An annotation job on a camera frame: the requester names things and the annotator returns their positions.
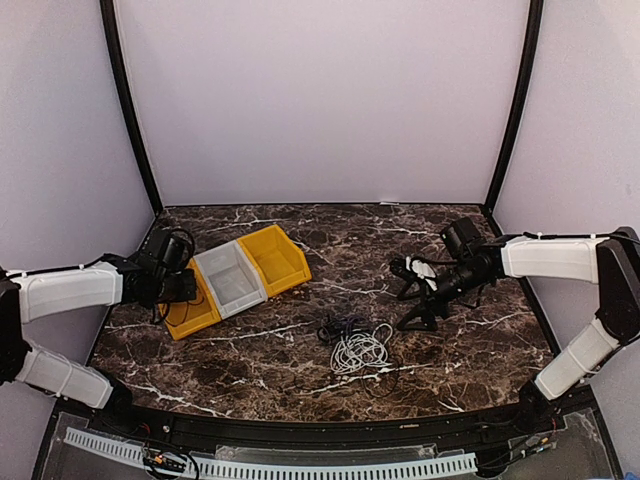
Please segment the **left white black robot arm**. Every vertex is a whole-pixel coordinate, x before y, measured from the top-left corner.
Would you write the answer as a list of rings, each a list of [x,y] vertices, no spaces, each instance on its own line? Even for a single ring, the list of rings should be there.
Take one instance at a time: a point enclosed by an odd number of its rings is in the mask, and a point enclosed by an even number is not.
[[[137,304],[144,308],[192,301],[196,275],[182,260],[105,254],[88,264],[1,272],[1,383],[21,382],[58,398],[102,410],[120,436],[141,427],[132,392],[114,376],[81,365],[26,339],[23,326],[89,307]]]

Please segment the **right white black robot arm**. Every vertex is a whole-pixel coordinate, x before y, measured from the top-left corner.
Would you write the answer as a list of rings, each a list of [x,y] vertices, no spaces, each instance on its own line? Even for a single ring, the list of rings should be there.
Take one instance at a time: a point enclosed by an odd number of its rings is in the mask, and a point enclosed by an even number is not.
[[[598,288],[592,320],[520,391],[510,424],[534,432],[549,416],[549,405],[592,375],[608,359],[639,338],[639,239],[631,228],[612,233],[542,234],[523,232],[483,237],[463,218],[444,229],[449,260],[420,256],[395,258],[390,271],[404,282],[397,297],[415,299],[398,323],[402,331],[434,331],[449,315],[451,302],[506,278],[553,278]],[[436,266],[443,272],[436,272]]]

